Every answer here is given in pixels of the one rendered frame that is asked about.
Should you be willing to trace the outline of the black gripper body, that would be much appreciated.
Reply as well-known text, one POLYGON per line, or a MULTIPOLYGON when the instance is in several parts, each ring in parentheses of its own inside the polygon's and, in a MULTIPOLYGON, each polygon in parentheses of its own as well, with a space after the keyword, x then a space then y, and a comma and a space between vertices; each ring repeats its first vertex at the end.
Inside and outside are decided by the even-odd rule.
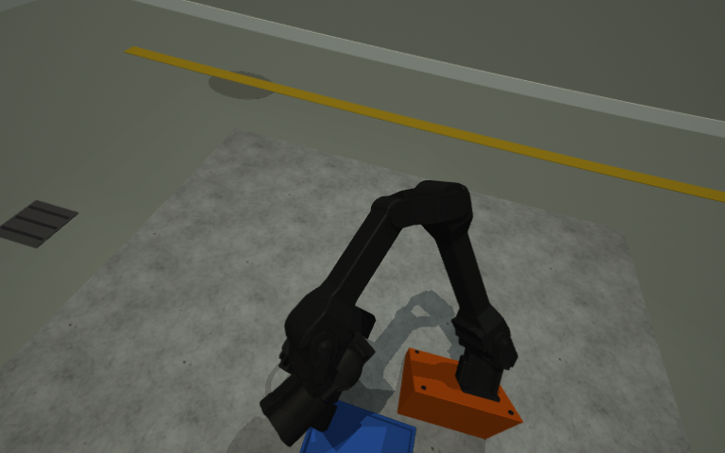
MULTIPOLYGON (((353 309, 351 328, 346 336, 345 342, 347 342, 357 331, 359 331, 364 338, 368 339, 375 322, 375 315, 355 306, 353 309)), ((328 402, 324 401, 328 405, 329 409, 311 425, 312 428, 319 430, 319 432, 325 432, 325 430, 329 429, 329 425, 338 408, 333 404, 335 403, 339 392, 333 391, 327 398, 328 402)))

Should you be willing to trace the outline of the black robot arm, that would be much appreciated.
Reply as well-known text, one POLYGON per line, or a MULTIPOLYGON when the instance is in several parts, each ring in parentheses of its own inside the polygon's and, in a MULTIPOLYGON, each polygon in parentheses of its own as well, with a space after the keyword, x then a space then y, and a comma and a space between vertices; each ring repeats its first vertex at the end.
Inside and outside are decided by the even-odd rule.
POLYGON ((445 265, 459 305, 451 323, 465 347, 455 374, 462 392, 500 401, 503 372, 518 354, 489 301, 467 233, 472 218, 469 191, 455 182, 424 180, 373 202, 326 280, 285 321, 278 367, 291 375, 260 402, 282 442, 292 446, 329 409, 328 396, 353 387, 376 353, 359 331, 345 340, 358 298, 403 227, 426 229, 445 265))

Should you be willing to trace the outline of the blue tray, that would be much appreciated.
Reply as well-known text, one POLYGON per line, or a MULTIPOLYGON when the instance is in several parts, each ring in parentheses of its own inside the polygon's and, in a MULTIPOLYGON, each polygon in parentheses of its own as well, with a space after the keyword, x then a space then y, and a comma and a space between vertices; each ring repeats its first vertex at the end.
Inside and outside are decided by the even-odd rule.
POLYGON ((413 453, 416 427, 339 401, 325 432, 309 427, 299 453, 413 453))

